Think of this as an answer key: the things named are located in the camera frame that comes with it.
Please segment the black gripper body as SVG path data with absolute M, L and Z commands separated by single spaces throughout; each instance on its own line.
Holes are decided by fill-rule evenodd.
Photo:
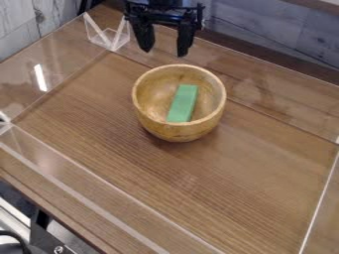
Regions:
M 202 28 L 205 5 L 200 0 L 124 0 L 124 18 L 133 29 L 152 25 Z

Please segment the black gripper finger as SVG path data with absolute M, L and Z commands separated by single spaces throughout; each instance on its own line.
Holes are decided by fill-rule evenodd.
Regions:
M 148 53 L 154 44 L 153 26 L 146 20 L 142 20 L 138 17 L 132 17 L 129 23 L 138 48 Z
M 193 44 L 194 26 L 181 23 L 177 28 L 177 57 L 185 57 Z

